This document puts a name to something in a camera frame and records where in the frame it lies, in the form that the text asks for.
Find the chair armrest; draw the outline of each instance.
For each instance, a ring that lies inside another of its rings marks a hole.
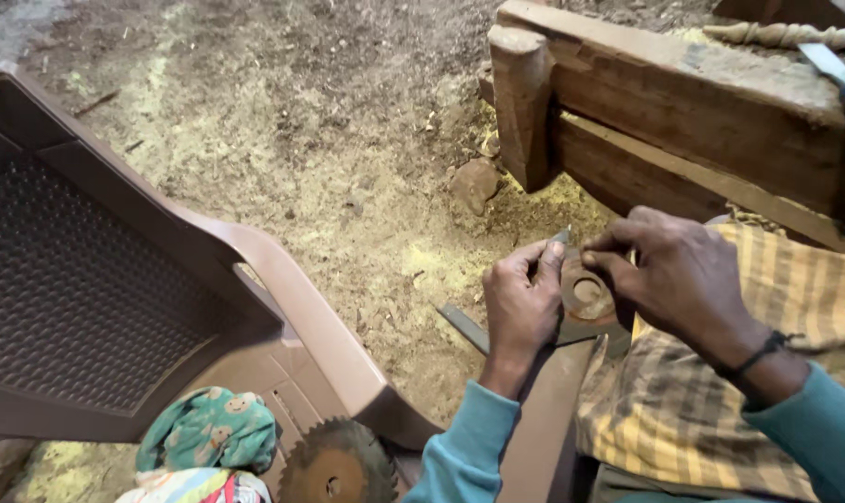
[[[441,431],[397,392],[361,341],[273,236],[184,208],[171,210],[232,247],[255,271],[350,417],[407,449],[422,450],[429,437]]]

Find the man's right hand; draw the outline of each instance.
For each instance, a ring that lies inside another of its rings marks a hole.
[[[738,368],[771,335],[745,309],[736,246],[698,222],[640,206],[582,248],[585,267],[609,276],[616,294],[633,302],[644,321],[680,338],[716,369]],[[636,265],[624,258],[630,250],[637,253]],[[782,362],[789,375],[787,384],[779,384],[786,389],[737,385],[765,403],[797,391],[807,365],[800,359],[781,360],[783,353],[764,357],[756,371],[746,374],[759,377],[762,369]]]

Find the circular saw blade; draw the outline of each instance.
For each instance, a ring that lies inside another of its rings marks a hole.
[[[394,464],[369,428],[350,419],[311,428],[289,452],[279,481],[282,503],[390,503]]]

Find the teal sweater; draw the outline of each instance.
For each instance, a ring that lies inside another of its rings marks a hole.
[[[498,457],[513,428],[518,402],[469,381],[451,427],[422,453],[422,477],[405,503],[491,503],[500,491]],[[818,365],[800,392],[743,418],[792,456],[811,476],[823,503],[845,503],[845,388]],[[619,503],[696,501],[661,493],[623,497]]]

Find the wrist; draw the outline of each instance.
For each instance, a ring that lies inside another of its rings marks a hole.
[[[705,330],[691,346],[715,370],[738,369],[761,350],[772,333],[769,326],[748,317],[737,323]]]
[[[478,383],[482,387],[510,400],[518,400],[519,391],[528,378],[534,358],[488,355]]]

